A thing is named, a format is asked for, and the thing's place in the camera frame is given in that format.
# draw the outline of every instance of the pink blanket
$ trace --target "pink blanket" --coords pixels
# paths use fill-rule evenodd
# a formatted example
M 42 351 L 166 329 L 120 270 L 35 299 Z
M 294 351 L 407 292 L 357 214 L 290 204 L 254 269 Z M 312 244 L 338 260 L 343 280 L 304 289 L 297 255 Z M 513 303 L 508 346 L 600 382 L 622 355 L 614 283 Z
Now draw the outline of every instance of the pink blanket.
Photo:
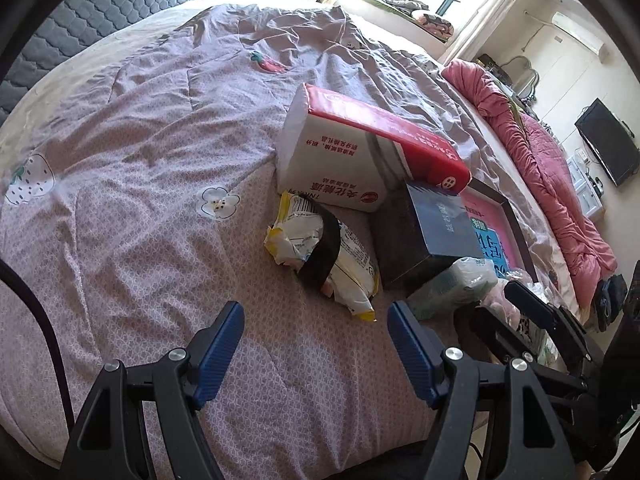
M 574 282 L 580 308 L 590 308 L 598 281 L 618 266 L 611 247 L 585 218 L 560 147 L 535 120 L 514 120 L 507 97 L 482 67 L 453 60 L 442 75 L 487 120 L 509 152 L 553 229 Z

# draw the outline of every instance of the windowsill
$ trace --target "windowsill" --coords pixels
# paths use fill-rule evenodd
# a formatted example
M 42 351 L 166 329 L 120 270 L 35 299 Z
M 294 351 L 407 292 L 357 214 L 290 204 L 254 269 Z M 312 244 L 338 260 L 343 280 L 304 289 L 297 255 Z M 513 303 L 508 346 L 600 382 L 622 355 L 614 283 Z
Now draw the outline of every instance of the windowsill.
M 339 0 L 338 4 L 350 14 L 355 14 L 385 30 L 401 36 L 422 47 L 427 54 L 438 59 L 447 49 L 447 44 L 424 30 L 414 20 L 399 10 L 386 10 L 367 0 Z

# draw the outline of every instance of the black box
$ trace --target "black box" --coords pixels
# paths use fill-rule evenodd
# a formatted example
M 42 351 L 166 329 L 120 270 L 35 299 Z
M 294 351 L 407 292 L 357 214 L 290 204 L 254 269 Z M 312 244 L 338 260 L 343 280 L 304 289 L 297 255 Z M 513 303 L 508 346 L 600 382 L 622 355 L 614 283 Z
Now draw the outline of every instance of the black box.
M 464 256 L 484 258 L 462 199 L 405 182 L 370 215 L 385 288 L 411 294 Z

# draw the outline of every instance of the red and white box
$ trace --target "red and white box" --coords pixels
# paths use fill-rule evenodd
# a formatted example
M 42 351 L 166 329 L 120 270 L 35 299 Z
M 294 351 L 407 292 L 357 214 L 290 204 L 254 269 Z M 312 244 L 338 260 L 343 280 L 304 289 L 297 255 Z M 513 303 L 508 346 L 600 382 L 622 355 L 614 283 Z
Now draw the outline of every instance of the red and white box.
M 391 112 L 302 84 L 277 147 L 278 192 L 375 211 L 403 180 L 460 192 L 471 174 L 443 138 Z

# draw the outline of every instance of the curtain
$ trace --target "curtain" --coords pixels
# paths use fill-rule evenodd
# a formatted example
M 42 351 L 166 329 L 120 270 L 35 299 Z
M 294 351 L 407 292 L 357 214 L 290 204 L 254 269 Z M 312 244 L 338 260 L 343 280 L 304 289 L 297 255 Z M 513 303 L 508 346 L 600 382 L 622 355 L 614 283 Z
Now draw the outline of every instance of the curtain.
M 438 60 L 443 65 L 458 57 L 471 61 L 494 33 L 517 0 L 485 0 L 452 39 Z

